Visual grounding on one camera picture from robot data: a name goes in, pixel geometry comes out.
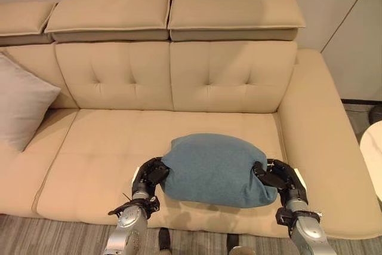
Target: gray carpet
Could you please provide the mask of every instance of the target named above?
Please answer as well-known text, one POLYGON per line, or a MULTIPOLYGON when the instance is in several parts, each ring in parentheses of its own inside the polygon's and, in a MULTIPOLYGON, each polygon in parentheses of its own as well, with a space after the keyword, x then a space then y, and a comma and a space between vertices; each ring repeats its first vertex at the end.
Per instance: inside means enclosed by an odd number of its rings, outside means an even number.
MULTIPOLYGON (((369 106, 344 105, 360 139, 367 129, 369 106)), ((102 254, 114 226, 28 219, 0 214, 0 255, 6 254, 102 254)), ((158 254, 158 229, 149 229, 141 255, 158 254)), ((173 255, 226 254, 226 234, 170 231, 173 255)), ((240 235, 240 245, 258 255, 297 255, 287 238, 240 235)), ((382 236, 369 240, 331 239, 338 255, 381 255, 382 236)))

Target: teal cushion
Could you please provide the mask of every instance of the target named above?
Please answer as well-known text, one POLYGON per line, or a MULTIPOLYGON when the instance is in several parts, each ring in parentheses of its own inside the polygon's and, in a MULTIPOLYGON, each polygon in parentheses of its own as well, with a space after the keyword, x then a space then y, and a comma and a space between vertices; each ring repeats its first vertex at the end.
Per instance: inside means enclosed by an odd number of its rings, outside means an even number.
POLYGON ((277 190, 252 172, 256 161, 267 167, 265 154, 252 144, 221 134, 191 134, 171 142, 162 157, 170 168, 161 183, 171 198, 206 204, 251 208, 271 204, 277 190))

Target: sofa armrest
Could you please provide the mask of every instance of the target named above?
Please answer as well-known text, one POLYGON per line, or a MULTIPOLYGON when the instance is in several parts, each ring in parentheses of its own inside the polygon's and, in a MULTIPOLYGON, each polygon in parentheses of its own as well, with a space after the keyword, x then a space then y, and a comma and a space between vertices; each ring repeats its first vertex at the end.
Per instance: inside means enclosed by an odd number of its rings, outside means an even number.
POLYGON ((322 211, 329 236, 382 234, 382 213, 337 90, 321 54, 299 50, 279 106, 290 165, 300 170, 309 207, 322 211))

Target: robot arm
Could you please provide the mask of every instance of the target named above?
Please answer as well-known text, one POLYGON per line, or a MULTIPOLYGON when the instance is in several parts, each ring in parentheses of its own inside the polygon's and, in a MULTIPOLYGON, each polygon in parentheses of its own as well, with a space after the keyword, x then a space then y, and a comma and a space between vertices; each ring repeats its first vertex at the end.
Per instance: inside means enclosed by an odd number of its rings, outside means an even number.
POLYGON ((336 255, 319 222, 321 215, 308 211, 306 190, 293 168, 276 159, 269 159, 267 171, 256 162, 254 174, 264 184, 278 189, 282 208, 276 213, 279 225, 288 227, 289 237, 301 255, 336 255))
MULTIPOLYGON (((278 189, 282 208, 276 213, 279 225, 288 227, 289 237, 301 255, 336 255, 320 227, 320 216, 308 211, 306 190, 295 171, 276 159, 269 159, 267 170, 260 162, 253 166, 257 178, 278 189)), ((143 164, 133 181, 133 199, 109 212, 117 215, 115 231, 109 237, 104 255, 135 255, 147 228, 147 220, 159 210, 155 186, 169 173, 161 158, 143 164)))
POLYGON ((147 220, 159 210, 155 186, 168 175, 161 158, 144 163, 133 181, 133 199, 109 212, 117 215, 117 227, 109 237, 104 255, 135 255, 147 229, 147 220))

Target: round white table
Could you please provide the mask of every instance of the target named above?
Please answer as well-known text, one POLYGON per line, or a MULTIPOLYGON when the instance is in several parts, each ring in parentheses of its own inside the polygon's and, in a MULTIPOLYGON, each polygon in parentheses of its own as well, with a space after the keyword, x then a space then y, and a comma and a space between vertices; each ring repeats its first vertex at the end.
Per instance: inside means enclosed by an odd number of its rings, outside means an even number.
POLYGON ((382 121, 372 124, 361 138, 361 152, 375 193, 382 201, 382 121))

